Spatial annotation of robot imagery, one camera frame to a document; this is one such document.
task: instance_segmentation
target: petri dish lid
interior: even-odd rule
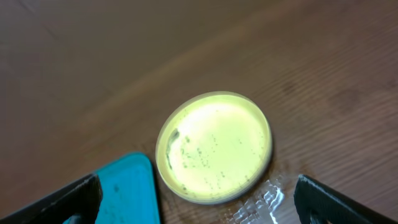
[[[271,131],[262,111],[226,91],[196,96],[177,108],[156,144],[156,164],[166,185],[202,204],[243,194],[260,178],[271,154]]]

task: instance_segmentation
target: agar plate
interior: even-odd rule
[[[272,154],[269,124],[251,100],[216,91],[188,100],[165,122],[156,164],[178,196],[201,204],[234,199],[262,175]]]

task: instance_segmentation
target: petri dish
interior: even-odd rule
[[[156,164],[178,196],[201,204],[232,200],[262,175],[272,154],[269,124],[246,97],[205,93],[177,108],[163,125]]]

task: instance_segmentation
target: wood grain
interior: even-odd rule
[[[0,216],[127,152],[154,162],[175,108],[227,90],[271,124],[263,180],[310,174],[398,220],[398,2],[7,0],[0,29]],[[239,205],[183,201],[156,175],[164,223]],[[291,203],[278,215],[298,222]]]

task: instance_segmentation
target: blue object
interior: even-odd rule
[[[145,155],[128,154],[96,173],[103,189],[96,224],[160,223],[152,166]]]

